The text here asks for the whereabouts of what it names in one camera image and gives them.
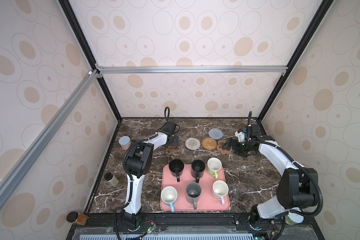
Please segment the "multicolour woven round coaster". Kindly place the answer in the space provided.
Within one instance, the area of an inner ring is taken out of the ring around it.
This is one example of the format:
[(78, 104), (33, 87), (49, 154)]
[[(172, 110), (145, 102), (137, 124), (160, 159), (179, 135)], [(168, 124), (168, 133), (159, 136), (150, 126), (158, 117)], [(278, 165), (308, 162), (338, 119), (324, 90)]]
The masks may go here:
[(185, 144), (187, 149), (192, 151), (197, 150), (201, 145), (200, 141), (196, 138), (188, 138)]

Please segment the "cork paw print coaster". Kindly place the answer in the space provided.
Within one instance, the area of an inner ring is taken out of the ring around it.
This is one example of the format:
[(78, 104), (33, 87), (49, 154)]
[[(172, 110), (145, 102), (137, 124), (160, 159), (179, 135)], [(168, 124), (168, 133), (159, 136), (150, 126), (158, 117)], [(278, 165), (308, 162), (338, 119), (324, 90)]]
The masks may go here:
[(222, 154), (222, 155), (230, 155), (232, 153), (232, 149), (230, 150), (226, 150), (224, 145), (226, 144), (227, 140), (219, 140), (218, 141), (218, 145), (217, 145), (217, 150)]

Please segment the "blue woven round coaster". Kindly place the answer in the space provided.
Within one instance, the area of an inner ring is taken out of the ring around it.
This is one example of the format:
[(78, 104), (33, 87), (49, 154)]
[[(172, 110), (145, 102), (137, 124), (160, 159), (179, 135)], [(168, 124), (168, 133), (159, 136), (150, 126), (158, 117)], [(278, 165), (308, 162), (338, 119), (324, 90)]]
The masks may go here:
[(211, 129), (209, 130), (209, 137), (214, 140), (220, 140), (224, 136), (223, 132), (219, 129)]

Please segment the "rattan woven round coaster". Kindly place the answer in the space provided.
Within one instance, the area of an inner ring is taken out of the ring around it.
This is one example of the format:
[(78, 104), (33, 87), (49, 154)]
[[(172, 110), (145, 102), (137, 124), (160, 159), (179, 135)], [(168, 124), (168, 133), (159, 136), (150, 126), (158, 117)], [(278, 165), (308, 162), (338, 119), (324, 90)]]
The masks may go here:
[(202, 141), (202, 146), (204, 149), (212, 151), (217, 147), (217, 142), (212, 138), (205, 138)]

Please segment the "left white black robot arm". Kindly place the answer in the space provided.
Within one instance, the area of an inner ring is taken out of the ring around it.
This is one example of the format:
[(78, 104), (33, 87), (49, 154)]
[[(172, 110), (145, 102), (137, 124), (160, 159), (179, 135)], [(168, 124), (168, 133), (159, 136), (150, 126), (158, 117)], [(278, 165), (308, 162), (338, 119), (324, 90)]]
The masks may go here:
[(126, 202), (115, 208), (121, 211), (121, 220), (128, 226), (135, 229), (140, 226), (142, 188), (152, 164), (153, 151), (162, 146), (178, 145), (179, 136), (157, 132), (151, 137), (134, 142), (128, 148), (123, 160), (123, 169), (128, 180)]

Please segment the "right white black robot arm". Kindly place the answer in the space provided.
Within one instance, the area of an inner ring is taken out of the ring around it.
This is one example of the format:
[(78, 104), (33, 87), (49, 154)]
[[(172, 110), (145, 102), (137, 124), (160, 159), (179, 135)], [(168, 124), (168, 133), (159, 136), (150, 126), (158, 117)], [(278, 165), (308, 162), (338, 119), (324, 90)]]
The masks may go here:
[(288, 214), (315, 217), (323, 209), (324, 199), (317, 171), (295, 161), (271, 136), (251, 136), (242, 142), (229, 139), (222, 149), (233, 150), (242, 157), (251, 151), (259, 152), (281, 175), (276, 196), (252, 207), (249, 217), (252, 225), (260, 220), (276, 219)]

